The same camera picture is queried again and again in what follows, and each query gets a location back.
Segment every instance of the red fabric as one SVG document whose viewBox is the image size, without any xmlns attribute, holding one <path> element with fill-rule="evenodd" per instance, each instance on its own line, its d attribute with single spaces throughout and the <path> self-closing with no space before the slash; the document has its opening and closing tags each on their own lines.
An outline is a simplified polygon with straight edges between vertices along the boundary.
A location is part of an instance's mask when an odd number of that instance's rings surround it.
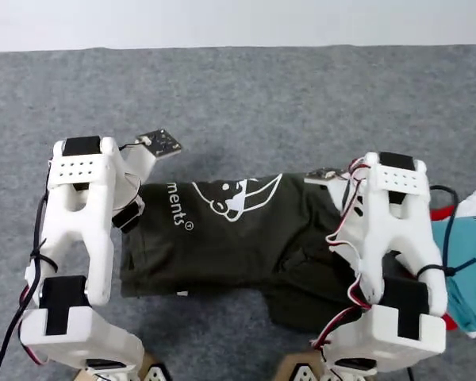
<svg viewBox="0 0 476 381">
<path fill-rule="evenodd" d="M 450 217 L 451 212 L 453 211 L 453 205 L 447 206 L 443 209 L 431 210 L 430 218 L 432 221 L 440 221 L 446 217 Z"/>
<path fill-rule="evenodd" d="M 431 210 L 430 211 L 430 218 L 432 221 L 440 221 L 443 220 L 446 217 L 450 217 L 451 212 L 453 211 L 454 207 L 453 206 L 447 206 L 446 208 L 443 209 L 438 209 L 438 210 Z M 450 315 L 445 314 L 443 316 L 443 320 L 446 322 L 446 330 L 447 331 L 453 331 L 458 328 L 458 326 L 455 324 L 453 319 L 451 319 Z"/>
</svg>

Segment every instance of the cartoon graphic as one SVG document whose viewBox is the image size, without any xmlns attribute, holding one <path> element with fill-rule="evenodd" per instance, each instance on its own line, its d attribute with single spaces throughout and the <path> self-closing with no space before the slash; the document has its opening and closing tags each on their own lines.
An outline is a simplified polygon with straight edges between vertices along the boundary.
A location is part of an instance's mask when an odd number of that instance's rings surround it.
<svg viewBox="0 0 476 381">
<path fill-rule="evenodd" d="M 243 213 L 265 206 L 274 196 L 281 178 L 282 173 L 266 184 L 264 180 L 244 179 L 192 185 L 216 214 L 234 222 Z"/>
</svg>

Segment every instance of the folded shirt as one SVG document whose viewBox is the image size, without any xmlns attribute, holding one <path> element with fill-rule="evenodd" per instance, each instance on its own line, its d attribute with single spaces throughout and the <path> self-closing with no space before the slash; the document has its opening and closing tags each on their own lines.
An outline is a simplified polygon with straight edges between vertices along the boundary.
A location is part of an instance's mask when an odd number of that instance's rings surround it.
<svg viewBox="0 0 476 381">
<path fill-rule="evenodd" d="M 434 221 L 432 232 L 443 250 L 447 219 Z M 456 218 L 448 247 L 448 266 L 457 267 L 476 259 L 476 216 Z M 448 312 L 460 329 L 476 336 L 476 263 L 447 278 Z"/>
</svg>

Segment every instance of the dark green t-shirt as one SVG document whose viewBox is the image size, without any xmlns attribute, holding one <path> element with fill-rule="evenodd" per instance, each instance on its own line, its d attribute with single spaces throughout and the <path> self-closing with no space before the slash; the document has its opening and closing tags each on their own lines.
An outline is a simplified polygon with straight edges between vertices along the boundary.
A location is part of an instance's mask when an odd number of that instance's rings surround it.
<svg viewBox="0 0 476 381">
<path fill-rule="evenodd" d="M 271 319 L 319 331 L 351 305 L 349 267 L 325 237 L 340 214 L 303 174 L 142 186 L 145 210 L 123 238 L 122 294 L 250 287 Z"/>
</svg>

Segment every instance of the white printed logo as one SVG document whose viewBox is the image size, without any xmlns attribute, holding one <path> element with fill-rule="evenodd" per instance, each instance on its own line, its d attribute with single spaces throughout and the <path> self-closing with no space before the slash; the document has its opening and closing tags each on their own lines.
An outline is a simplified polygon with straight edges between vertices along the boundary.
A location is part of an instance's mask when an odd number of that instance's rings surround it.
<svg viewBox="0 0 476 381">
<path fill-rule="evenodd" d="M 274 196 L 281 178 L 282 173 L 265 185 L 257 179 L 192 184 L 216 214 L 234 222 L 243 213 L 265 206 Z"/>
<path fill-rule="evenodd" d="M 167 183 L 167 193 L 169 194 L 169 203 L 171 204 L 173 222 L 176 226 L 183 225 L 185 230 L 191 231 L 194 228 L 194 223 L 185 219 L 187 214 L 182 210 L 182 204 L 180 203 L 180 197 L 178 196 L 178 186 L 176 183 Z"/>
</svg>

